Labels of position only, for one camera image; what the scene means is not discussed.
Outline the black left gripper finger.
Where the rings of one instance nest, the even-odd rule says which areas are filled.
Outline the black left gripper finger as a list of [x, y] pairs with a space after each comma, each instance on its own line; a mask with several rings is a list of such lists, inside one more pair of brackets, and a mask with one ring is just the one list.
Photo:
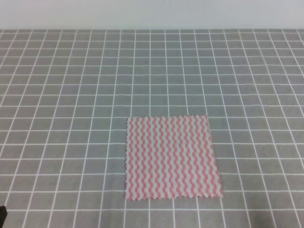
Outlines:
[[6, 207], [4, 205], [0, 206], [0, 228], [3, 227], [7, 215], [8, 213]]

